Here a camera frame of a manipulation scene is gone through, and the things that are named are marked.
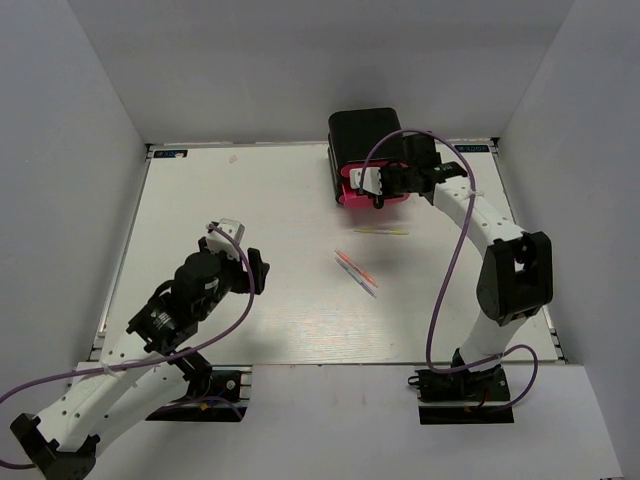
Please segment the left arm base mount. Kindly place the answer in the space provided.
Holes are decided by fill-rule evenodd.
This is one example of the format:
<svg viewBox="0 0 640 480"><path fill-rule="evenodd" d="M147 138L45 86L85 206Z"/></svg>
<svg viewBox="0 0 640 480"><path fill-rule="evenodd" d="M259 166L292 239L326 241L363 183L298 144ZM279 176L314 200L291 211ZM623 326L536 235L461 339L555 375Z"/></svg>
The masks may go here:
<svg viewBox="0 0 640 480"><path fill-rule="evenodd" d="M239 423L251 397L250 366L218 366L197 387L151 413L151 422Z"/></svg>

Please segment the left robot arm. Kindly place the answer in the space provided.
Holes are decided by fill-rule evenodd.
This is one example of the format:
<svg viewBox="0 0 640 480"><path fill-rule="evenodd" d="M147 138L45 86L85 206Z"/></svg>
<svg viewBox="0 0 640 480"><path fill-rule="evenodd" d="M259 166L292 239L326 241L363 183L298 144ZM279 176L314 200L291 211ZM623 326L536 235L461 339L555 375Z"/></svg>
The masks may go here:
<svg viewBox="0 0 640 480"><path fill-rule="evenodd" d="M174 276L161 283L128 322L98 367L37 414L10 430L28 457L24 469L46 479L83 479L107 446L148 417L174 409L196 418L199 404L241 420L241 371L216 368L187 341L229 294L260 295L270 266L237 235L208 231Z"/></svg>

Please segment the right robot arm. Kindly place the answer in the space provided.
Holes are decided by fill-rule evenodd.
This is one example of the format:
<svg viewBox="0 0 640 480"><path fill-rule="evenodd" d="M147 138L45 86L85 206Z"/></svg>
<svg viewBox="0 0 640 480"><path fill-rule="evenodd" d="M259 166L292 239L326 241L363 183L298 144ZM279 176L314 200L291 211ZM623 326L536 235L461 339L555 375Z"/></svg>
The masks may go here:
<svg viewBox="0 0 640 480"><path fill-rule="evenodd" d="M436 297L425 345L427 367L413 383L426 402L488 401L499 382L501 361L516 351L516 332L553 298L552 243L543 232L530 233L504 217L484 197L469 162L459 156L444 163L435 149L439 136L402 129L406 165L381 167L377 202L415 193L447 215L460 228L452 258ZM476 285L479 315L448 368L432 359L436 320L462 246L470 241L482 256Z"/></svg>

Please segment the yellow pen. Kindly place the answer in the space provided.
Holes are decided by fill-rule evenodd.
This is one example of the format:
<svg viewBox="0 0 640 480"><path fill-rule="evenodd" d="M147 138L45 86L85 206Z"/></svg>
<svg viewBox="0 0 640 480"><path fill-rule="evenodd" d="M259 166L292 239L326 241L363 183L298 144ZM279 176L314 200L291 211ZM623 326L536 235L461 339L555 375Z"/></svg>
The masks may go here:
<svg viewBox="0 0 640 480"><path fill-rule="evenodd" d="M378 229L378 228L357 228L354 229L355 233L359 234L371 234L371 235L393 235L393 236L406 236L409 232L399 229Z"/></svg>

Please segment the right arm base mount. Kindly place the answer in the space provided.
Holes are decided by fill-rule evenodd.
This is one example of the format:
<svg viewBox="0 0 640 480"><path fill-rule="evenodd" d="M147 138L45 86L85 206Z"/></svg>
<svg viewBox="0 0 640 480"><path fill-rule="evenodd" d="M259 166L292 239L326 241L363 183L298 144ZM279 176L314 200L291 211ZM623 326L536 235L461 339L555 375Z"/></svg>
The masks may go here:
<svg viewBox="0 0 640 480"><path fill-rule="evenodd" d="M421 425L512 424L514 415L504 369L449 375L416 370L407 379L417 392Z"/></svg>

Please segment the pink drawer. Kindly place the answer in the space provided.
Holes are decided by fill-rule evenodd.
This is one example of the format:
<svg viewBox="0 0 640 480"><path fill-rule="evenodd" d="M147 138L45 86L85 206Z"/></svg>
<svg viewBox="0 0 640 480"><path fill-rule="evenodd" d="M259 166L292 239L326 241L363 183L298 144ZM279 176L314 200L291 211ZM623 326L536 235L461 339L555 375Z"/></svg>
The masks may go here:
<svg viewBox="0 0 640 480"><path fill-rule="evenodd" d="M391 161L370 161L367 164L367 169L382 168L390 164L391 164ZM363 167L364 167L364 162L349 163L339 167L337 172L342 178L349 179L351 170L361 169Z"/></svg>
<svg viewBox="0 0 640 480"><path fill-rule="evenodd" d="M334 188L335 200L337 204L345 209L369 209L382 208L387 204L394 204L406 201L408 194L393 195L377 199L373 194L359 194L346 181L337 181Z"/></svg>

